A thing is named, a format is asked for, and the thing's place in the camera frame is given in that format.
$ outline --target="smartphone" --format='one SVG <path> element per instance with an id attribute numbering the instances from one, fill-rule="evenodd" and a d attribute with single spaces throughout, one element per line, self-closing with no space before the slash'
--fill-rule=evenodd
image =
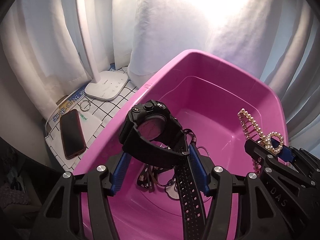
<path id="1" fill-rule="evenodd" d="M 73 109 L 60 118 L 64 155 L 67 160 L 83 153 L 87 146 L 81 129 L 78 111 Z"/>

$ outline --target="white lamp base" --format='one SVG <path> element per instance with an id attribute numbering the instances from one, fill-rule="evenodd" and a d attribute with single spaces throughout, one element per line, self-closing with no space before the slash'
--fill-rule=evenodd
<path id="1" fill-rule="evenodd" d="M 85 93 L 102 100 L 114 99 L 128 80 L 128 75 L 121 71 L 102 71 L 100 77 L 101 80 L 98 83 L 91 81 L 86 86 Z"/>

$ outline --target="blue gripper pad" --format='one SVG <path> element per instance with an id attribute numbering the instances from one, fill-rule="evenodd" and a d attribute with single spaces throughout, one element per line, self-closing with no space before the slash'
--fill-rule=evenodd
<path id="1" fill-rule="evenodd" d="M 200 160 L 200 153 L 191 144 L 189 145 L 189 152 L 190 166 L 192 169 L 192 173 L 196 179 L 197 187 L 204 193 L 204 195 L 207 195 L 209 193 L 208 184 L 210 181 L 208 181 L 208 179 L 210 178 L 210 171 L 208 174 L 208 171 L 206 171 Z"/>
<path id="2" fill-rule="evenodd" d="M 277 141 L 276 139 L 274 138 L 271 138 L 271 143 L 272 143 L 272 146 L 274 148 L 278 148 L 280 142 Z M 283 160 L 284 162 L 293 162 L 294 160 L 294 157 L 292 155 L 292 152 L 291 150 L 287 147 L 287 146 L 283 146 L 282 150 L 279 152 L 279 154 L 277 154 L 277 157 L 279 157 L 281 160 Z"/>
<path id="3" fill-rule="evenodd" d="M 112 186 L 110 191 L 113 193 L 113 195 L 115 195 L 121 189 L 130 161 L 131 161 L 131 155 L 128 153 L 123 153 L 118 162 L 116 169 L 112 174 L 112 179 L 111 179 Z"/>

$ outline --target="pink plastic bin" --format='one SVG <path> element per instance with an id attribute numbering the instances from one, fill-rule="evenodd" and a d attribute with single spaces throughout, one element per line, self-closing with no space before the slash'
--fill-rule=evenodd
<path id="1" fill-rule="evenodd" d="M 237 117 L 241 108 L 252 114 L 265 134 L 282 133 L 288 145 L 280 101 L 268 86 L 218 57 L 186 50 L 159 70 L 118 111 L 87 150 L 74 174 L 86 173 L 119 153 L 118 132 L 127 112 L 133 105 L 149 99 L 164 102 L 183 128 L 194 131 L 197 145 L 207 148 L 214 164 L 233 174 L 245 176 L 253 171 L 252 160 L 244 151 L 245 137 Z M 121 190 L 108 198 L 120 239 L 183 239 L 179 201 L 171 200 L 160 187 L 153 193 L 138 187 L 136 181 L 142 166 L 132 158 Z M 159 180 L 166 183 L 171 176 L 172 172 L 168 171 Z M 92 239 L 87 196 L 83 193 L 82 197 L 85 232 Z M 206 212 L 210 202 L 204 204 Z M 234 194 L 228 239 L 234 239 L 236 216 Z"/>

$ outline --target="white fabric backdrop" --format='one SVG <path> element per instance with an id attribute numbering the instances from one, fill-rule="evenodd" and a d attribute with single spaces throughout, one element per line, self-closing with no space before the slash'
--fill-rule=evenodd
<path id="1" fill-rule="evenodd" d="M 99 71 L 129 65 L 141 86 L 185 49 L 210 52 L 274 89 L 291 144 L 320 152 L 320 30 L 305 0 L 85 0 L 85 8 Z M 75 0 L 16 0 L 0 38 L 45 118 L 91 79 Z"/>

